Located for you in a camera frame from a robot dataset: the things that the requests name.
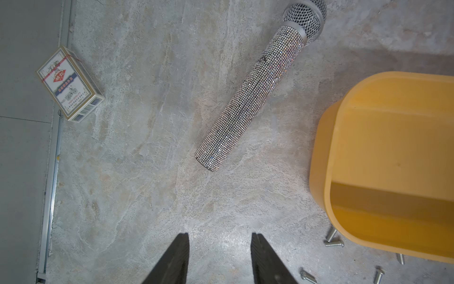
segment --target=sparkling crystals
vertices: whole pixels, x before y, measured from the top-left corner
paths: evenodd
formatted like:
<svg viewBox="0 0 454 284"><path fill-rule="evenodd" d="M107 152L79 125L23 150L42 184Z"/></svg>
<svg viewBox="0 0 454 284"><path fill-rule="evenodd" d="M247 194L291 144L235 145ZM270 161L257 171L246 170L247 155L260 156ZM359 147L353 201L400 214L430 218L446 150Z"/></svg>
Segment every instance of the sparkling crystals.
<svg viewBox="0 0 454 284"><path fill-rule="evenodd" d="M304 39L294 28L283 26L276 32L197 149L195 157L204 167L219 169L303 47Z"/></svg>

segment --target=screw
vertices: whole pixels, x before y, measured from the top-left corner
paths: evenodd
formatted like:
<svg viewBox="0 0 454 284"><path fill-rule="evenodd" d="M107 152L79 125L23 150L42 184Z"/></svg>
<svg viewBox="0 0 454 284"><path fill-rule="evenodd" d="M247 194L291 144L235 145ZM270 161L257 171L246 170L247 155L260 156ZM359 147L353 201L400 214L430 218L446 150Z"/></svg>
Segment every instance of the screw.
<svg viewBox="0 0 454 284"><path fill-rule="evenodd" d="M326 236L326 240L328 241L328 243L330 243L333 238L334 238L334 235L337 233L337 230L336 228L334 228L334 226L331 226L331 230L330 232L328 233L328 235Z"/></svg>
<svg viewBox="0 0 454 284"><path fill-rule="evenodd" d="M397 260L399 261L399 263L401 265L404 265L405 264L404 255L403 254L396 254L396 255L397 255Z"/></svg>
<svg viewBox="0 0 454 284"><path fill-rule="evenodd" d="M341 239L338 241L334 241L334 242L323 241L323 243L325 244L325 247L335 247L338 245L341 245L342 247L344 247L344 242Z"/></svg>
<svg viewBox="0 0 454 284"><path fill-rule="evenodd" d="M375 274L374 284L380 284L381 278L385 273L380 268L377 268L377 273Z"/></svg>
<svg viewBox="0 0 454 284"><path fill-rule="evenodd" d="M317 281L315 280L315 278L312 275L310 275L309 273L307 273L306 271L301 269L300 275L303 280L307 280L307 281L311 282L312 284L317 284Z"/></svg>

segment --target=rhinestone microphone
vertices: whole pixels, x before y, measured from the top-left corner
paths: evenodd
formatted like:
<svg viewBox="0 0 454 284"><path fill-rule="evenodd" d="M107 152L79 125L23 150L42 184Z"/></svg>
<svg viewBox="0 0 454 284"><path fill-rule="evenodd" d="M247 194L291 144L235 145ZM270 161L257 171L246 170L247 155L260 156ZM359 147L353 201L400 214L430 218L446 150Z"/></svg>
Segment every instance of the rhinestone microphone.
<svg viewBox="0 0 454 284"><path fill-rule="evenodd" d="M318 38L326 20L324 0L300 0L287 7L283 24L254 64L195 153L217 171L300 51Z"/></svg>

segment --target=microphone grille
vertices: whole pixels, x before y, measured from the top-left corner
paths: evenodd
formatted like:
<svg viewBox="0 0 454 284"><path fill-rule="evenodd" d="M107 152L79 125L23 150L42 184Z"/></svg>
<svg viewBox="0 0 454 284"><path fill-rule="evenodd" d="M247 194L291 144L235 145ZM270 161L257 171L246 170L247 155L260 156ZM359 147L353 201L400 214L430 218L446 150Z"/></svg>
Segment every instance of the microphone grille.
<svg viewBox="0 0 454 284"><path fill-rule="evenodd" d="M283 21L297 23L307 36L306 45L316 40L325 24L326 4L324 0L299 0L290 4L284 12Z"/></svg>

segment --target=yellow container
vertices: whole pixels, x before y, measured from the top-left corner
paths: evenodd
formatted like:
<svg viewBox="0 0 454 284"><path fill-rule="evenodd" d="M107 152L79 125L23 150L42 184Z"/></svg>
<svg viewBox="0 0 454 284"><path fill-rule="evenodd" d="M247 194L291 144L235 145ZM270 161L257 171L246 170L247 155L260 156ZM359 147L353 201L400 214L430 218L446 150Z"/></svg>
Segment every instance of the yellow container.
<svg viewBox="0 0 454 284"><path fill-rule="evenodd" d="M318 124L309 187L372 248L454 263L454 77L373 75Z"/></svg>

